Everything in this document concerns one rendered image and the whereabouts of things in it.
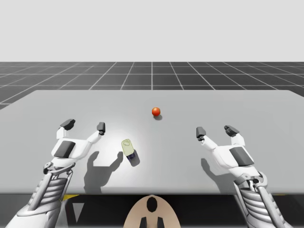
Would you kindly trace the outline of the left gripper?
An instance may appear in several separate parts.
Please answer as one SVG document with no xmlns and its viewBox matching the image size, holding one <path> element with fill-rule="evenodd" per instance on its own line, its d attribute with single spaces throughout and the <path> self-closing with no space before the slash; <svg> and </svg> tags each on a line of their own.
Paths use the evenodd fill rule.
<svg viewBox="0 0 304 228">
<path fill-rule="evenodd" d="M 67 139 L 67 132 L 74 127 L 75 119 L 64 121 L 57 130 L 56 138 L 59 139 L 53 148 L 51 155 L 53 166 L 68 166 L 84 158 L 91 148 L 91 144 L 98 142 L 105 134 L 105 123 L 100 122 L 96 126 L 96 132 L 87 140 Z"/>
</svg>

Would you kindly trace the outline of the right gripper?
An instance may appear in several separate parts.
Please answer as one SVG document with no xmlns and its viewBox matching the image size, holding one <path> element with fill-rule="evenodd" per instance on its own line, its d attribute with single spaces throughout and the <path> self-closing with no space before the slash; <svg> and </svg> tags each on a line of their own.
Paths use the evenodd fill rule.
<svg viewBox="0 0 304 228">
<path fill-rule="evenodd" d="M 245 149 L 245 140 L 236 128 L 225 125 L 226 134 L 232 145 L 218 146 L 211 140 L 203 127 L 196 128 L 196 138 L 203 147 L 211 151 L 216 163 L 228 171 L 255 171 L 254 161 Z"/>
</svg>

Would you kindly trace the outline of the green and blue rectangular can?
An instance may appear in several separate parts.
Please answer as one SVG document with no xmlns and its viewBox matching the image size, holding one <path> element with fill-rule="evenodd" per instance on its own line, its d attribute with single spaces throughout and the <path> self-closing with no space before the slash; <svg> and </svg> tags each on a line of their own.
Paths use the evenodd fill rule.
<svg viewBox="0 0 304 228">
<path fill-rule="evenodd" d="M 123 153 L 130 162 L 131 166 L 135 167 L 140 163 L 139 156 L 137 154 L 137 151 L 134 149 L 131 140 L 125 139 L 121 143 Z"/>
</svg>

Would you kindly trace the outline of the tan robot part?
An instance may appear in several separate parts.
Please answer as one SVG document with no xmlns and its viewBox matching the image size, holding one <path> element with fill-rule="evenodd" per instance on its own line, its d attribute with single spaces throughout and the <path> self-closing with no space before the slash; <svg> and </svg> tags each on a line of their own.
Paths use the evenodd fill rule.
<svg viewBox="0 0 304 228">
<path fill-rule="evenodd" d="M 123 228 L 181 228 L 181 225 L 174 209 L 166 200 L 149 195 L 133 205 Z"/>
</svg>

